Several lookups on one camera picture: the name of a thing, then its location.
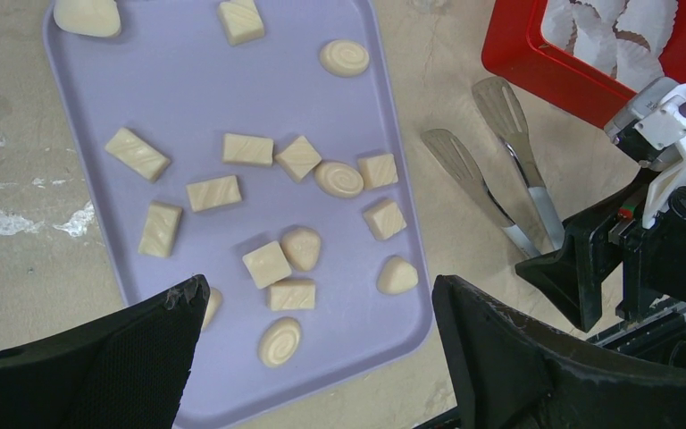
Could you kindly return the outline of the metal tongs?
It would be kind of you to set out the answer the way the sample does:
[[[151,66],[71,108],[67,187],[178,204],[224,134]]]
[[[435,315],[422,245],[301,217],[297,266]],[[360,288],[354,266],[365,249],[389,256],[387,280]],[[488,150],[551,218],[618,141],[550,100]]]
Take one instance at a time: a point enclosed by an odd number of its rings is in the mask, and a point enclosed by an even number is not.
[[[565,229],[536,163],[522,105],[510,83],[493,76],[471,95],[481,117],[481,141],[464,143],[445,128],[424,130],[422,143],[439,165],[528,258],[543,252],[523,229],[536,225],[553,250]]]

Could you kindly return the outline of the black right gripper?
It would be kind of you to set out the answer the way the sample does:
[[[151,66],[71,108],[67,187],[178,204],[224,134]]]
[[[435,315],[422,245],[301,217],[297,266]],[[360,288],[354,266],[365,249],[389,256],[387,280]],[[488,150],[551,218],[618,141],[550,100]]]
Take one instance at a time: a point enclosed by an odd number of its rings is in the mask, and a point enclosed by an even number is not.
[[[643,318],[664,295],[686,303],[686,184],[671,191],[667,209],[658,211],[652,227],[641,223],[649,184],[679,156],[674,149],[648,147],[635,132],[621,132],[615,140],[640,172],[615,194],[565,219],[559,250],[515,266],[520,278],[582,332],[602,317],[602,283],[621,263],[623,300],[616,310],[621,318]]]

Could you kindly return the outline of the red chocolate box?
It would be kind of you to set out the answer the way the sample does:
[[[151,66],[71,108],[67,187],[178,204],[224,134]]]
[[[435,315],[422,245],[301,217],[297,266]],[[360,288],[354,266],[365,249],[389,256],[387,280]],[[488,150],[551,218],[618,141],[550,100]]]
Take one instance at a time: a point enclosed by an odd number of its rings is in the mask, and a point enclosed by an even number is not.
[[[686,1],[497,1],[481,60],[601,128],[653,79],[686,83]]]

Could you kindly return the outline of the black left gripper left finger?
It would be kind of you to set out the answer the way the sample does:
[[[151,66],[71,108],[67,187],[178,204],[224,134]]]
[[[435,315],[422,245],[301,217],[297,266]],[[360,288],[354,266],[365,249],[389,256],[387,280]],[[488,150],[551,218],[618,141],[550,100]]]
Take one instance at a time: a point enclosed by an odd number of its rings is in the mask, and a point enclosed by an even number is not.
[[[65,332],[0,350],[0,428],[170,428],[210,298],[197,274]]]

